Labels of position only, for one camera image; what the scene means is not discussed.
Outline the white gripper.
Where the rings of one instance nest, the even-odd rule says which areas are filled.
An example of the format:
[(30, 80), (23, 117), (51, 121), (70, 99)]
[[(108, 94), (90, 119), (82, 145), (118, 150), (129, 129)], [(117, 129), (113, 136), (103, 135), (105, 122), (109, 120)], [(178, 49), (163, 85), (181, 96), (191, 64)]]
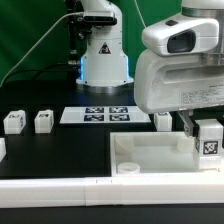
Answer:
[(146, 114), (179, 111), (184, 133), (196, 137), (191, 109), (224, 105), (224, 66), (203, 66), (198, 55), (161, 57), (145, 50), (136, 65), (134, 100)]

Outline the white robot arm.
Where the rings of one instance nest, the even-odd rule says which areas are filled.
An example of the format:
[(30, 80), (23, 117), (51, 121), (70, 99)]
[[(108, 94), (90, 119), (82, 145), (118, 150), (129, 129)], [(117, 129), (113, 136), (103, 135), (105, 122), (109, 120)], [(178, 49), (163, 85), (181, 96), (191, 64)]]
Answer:
[(142, 31), (145, 50), (135, 76), (122, 48), (122, 13), (108, 0), (81, 0), (93, 33), (78, 83), (114, 89), (134, 85), (146, 114), (224, 105), (224, 0), (182, 0), (181, 11)]

